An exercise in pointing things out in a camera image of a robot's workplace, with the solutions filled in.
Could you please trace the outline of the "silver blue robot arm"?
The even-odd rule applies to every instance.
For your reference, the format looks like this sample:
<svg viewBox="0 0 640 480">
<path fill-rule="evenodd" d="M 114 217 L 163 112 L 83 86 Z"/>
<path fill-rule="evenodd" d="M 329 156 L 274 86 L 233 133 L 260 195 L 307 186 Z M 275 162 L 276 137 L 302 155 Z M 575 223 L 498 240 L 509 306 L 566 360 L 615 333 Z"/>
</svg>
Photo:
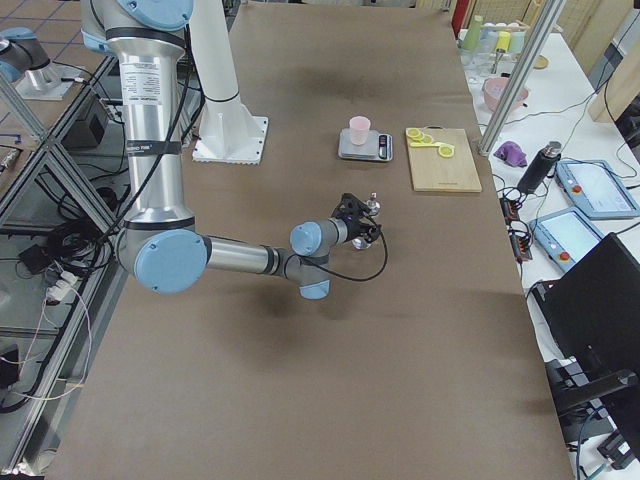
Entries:
<svg viewBox="0 0 640 480">
<path fill-rule="evenodd" d="M 294 227 L 286 249 L 198 233 L 183 194 L 178 61 L 191 58 L 202 89 L 196 159 L 256 164 L 268 129 L 241 100 L 222 4 L 85 1 L 81 9 L 85 45 L 119 62 L 131 199 L 111 233 L 119 263 L 140 284 L 178 293 L 213 268 L 279 276 L 318 300 L 334 277 L 333 247 L 383 239 L 371 207 L 348 193 L 328 219 Z"/>
</svg>

